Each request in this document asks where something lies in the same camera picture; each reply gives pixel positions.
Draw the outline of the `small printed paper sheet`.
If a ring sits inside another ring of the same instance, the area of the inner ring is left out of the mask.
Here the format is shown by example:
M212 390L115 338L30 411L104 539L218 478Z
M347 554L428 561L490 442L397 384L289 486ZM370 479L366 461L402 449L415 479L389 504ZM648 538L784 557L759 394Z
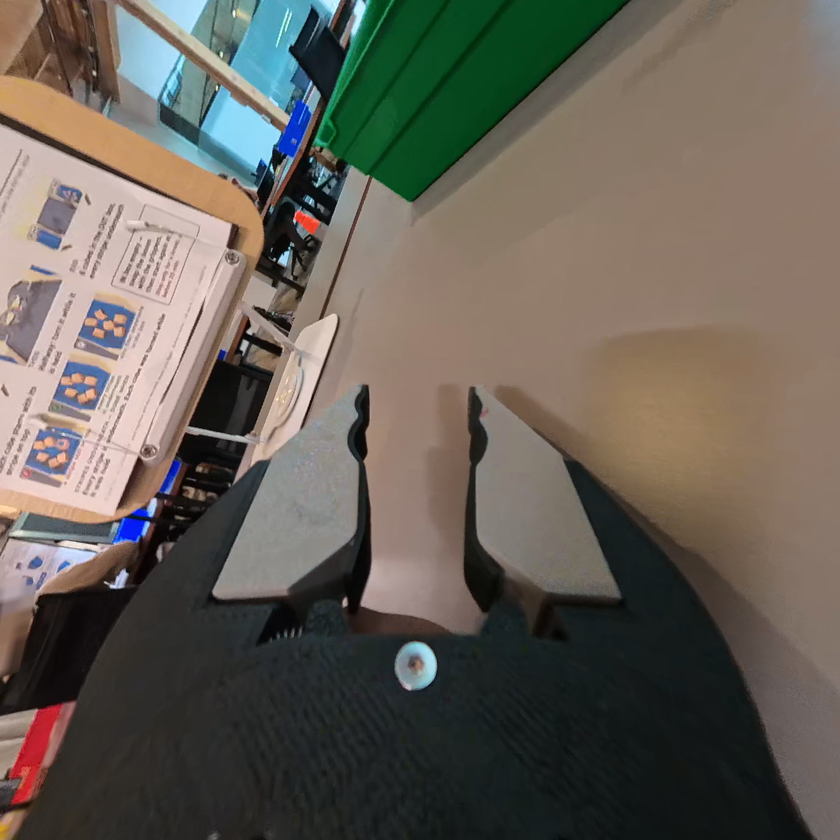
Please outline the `small printed paper sheet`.
M2 593L37 593L57 574L89 557L78 549L9 539L1 552Z

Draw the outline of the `black bag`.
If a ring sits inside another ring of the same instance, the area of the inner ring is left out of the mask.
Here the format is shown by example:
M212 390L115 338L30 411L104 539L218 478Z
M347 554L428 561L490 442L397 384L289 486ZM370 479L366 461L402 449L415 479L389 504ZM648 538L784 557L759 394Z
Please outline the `black bag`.
M104 585L40 597L21 665L2 687L1 714L77 700L100 648L135 592L134 586Z

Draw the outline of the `red box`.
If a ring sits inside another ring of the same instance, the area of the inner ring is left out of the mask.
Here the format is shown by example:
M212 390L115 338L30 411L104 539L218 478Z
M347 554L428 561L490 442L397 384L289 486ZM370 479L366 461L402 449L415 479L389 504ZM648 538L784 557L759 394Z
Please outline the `red box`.
M4 808L20 809L36 798L65 740L76 706L77 703L72 700L35 712L23 744L6 773L12 792Z

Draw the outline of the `green plastic bin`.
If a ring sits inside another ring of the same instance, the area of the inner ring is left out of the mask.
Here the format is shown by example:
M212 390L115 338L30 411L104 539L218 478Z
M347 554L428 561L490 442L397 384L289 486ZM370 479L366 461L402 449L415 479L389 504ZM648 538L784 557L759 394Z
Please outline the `green plastic bin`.
M317 144L408 202L626 1L371 1Z

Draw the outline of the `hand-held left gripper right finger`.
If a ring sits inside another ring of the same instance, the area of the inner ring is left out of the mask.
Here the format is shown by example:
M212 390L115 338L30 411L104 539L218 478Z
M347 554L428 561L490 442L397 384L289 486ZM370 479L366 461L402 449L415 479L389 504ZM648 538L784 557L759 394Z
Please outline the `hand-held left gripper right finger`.
M467 588L488 614L508 599L616 606L622 594L561 452L482 386L468 395Z

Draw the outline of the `printed instruction sheet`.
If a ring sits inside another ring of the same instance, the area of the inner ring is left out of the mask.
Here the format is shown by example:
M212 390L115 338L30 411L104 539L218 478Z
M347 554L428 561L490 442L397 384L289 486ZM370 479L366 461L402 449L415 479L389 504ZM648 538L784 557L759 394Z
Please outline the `printed instruction sheet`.
M230 224L2 125L1 488L116 512Z

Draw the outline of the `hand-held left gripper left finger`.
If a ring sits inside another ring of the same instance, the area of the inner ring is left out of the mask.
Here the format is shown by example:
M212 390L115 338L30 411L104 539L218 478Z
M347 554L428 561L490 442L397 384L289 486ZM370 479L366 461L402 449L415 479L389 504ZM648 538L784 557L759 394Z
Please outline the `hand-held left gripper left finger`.
M261 481L212 590L224 602L321 600L359 611L371 572L370 389L356 385L259 463Z

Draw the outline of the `blue storage crate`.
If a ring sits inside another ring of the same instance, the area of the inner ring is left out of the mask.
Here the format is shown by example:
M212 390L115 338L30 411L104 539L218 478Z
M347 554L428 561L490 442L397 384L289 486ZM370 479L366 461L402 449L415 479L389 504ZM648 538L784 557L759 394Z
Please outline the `blue storage crate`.
M309 105L305 101L299 100L291 112L286 128L281 131L280 138L275 146L276 151L285 156L296 156L303 144L304 135L308 131L311 119L312 111Z

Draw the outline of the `instruction sheet on stand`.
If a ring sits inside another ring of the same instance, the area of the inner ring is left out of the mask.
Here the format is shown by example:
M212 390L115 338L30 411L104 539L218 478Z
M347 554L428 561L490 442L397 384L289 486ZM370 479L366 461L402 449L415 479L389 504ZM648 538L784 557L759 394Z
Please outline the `instruction sheet on stand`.
M245 306L242 299L264 245L263 221L249 197L231 182L37 82L2 77L2 125L231 226L229 261L219 275L224 289L218 292L216 304L210 300L204 304L184 351L173 392L168 392L164 400L167 425L161 438L162 448L156 455L143 454L116 512L100 515L25 494L2 492L2 508L75 522L110 521L152 498L187 433L222 339Z

